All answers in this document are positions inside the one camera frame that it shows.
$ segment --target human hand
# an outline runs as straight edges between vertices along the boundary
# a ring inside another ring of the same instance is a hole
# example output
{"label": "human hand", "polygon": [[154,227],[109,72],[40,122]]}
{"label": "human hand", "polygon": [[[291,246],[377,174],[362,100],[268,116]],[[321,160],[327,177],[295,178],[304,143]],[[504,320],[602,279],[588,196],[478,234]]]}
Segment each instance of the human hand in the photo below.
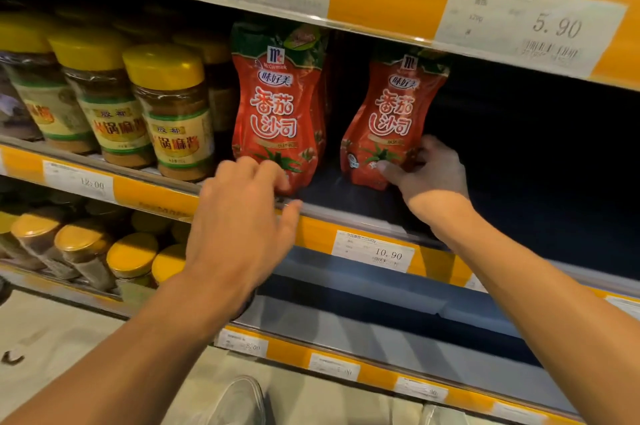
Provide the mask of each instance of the human hand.
{"label": "human hand", "polygon": [[409,209],[420,220],[433,227],[459,209],[469,209],[467,174],[458,153],[436,137],[425,135],[418,162],[425,162],[415,172],[407,173],[387,161],[378,162],[382,175],[402,192]]}
{"label": "human hand", "polygon": [[278,220],[274,189],[289,189],[279,165],[240,157],[221,162],[200,191],[183,273],[202,283],[212,300],[228,300],[228,318],[295,242],[302,201],[288,204]]}

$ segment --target mccormick logo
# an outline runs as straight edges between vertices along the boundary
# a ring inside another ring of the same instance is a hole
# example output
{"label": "mccormick logo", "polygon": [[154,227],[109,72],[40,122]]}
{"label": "mccormick logo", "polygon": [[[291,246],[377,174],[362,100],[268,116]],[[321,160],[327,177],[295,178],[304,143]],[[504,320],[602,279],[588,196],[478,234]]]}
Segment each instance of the mccormick logo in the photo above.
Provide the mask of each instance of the mccormick logo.
{"label": "mccormick logo", "polygon": [[271,86],[291,86],[293,83],[293,75],[288,73],[274,73],[273,71],[258,71],[258,79],[265,84]]}
{"label": "mccormick logo", "polygon": [[405,54],[404,58],[402,59],[402,69],[415,71],[417,67],[418,67],[418,58],[415,56],[409,56],[408,54]]}
{"label": "mccormick logo", "polygon": [[400,75],[391,75],[389,76],[389,84],[398,89],[414,89],[418,87],[420,80]]}
{"label": "mccormick logo", "polygon": [[272,65],[284,64],[284,49],[281,47],[267,47],[267,63]]}

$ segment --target shoe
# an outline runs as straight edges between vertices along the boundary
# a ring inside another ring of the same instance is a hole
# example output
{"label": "shoe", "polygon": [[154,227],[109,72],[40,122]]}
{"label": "shoe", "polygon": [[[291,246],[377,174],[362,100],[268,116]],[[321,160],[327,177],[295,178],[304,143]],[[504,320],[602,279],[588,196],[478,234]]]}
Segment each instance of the shoe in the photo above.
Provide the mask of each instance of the shoe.
{"label": "shoe", "polygon": [[251,376],[231,381],[200,425],[265,425],[264,398],[260,384]]}

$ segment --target shelf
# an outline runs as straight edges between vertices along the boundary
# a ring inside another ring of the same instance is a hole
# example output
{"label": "shelf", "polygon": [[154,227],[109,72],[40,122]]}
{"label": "shelf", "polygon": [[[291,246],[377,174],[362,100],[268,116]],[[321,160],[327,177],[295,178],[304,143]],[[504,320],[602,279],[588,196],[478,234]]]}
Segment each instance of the shelf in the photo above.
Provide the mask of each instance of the shelf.
{"label": "shelf", "polygon": [[[0,262],[0,276],[17,287],[122,317],[137,309],[7,262]],[[265,295],[259,294],[244,315],[226,326],[214,345],[468,412],[521,423],[582,423],[548,374],[535,365]]]}
{"label": "shelf", "polygon": [[[198,204],[198,185],[162,177],[152,168],[141,171],[125,169],[108,164],[99,156],[70,154],[44,143],[2,136],[0,156],[0,173],[10,177],[173,219],[190,221]],[[360,237],[369,242],[375,241],[381,248],[391,243],[397,245],[395,248],[399,251],[413,254],[406,273],[485,291],[459,257],[447,251],[432,235],[418,231],[421,223],[412,224],[410,213],[404,215],[405,219],[399,217],[397,211],[408,211],[394,191],[379,192],[350,185],[328,163],[300,196],[311,203],[306,202],[303,206],[297,246],[334,255],[332,258],[338,261],[347,257],[373,264],[371,252],[350,256],[338,250],[337,238],[339,242],[345,242],[350,237]],[[337,207],[349,212],[340,211]],[[590,286],[599,297],[613,302],[631,315],[640,314],[640,284],[636,281],[574,265],[554,264]]]}

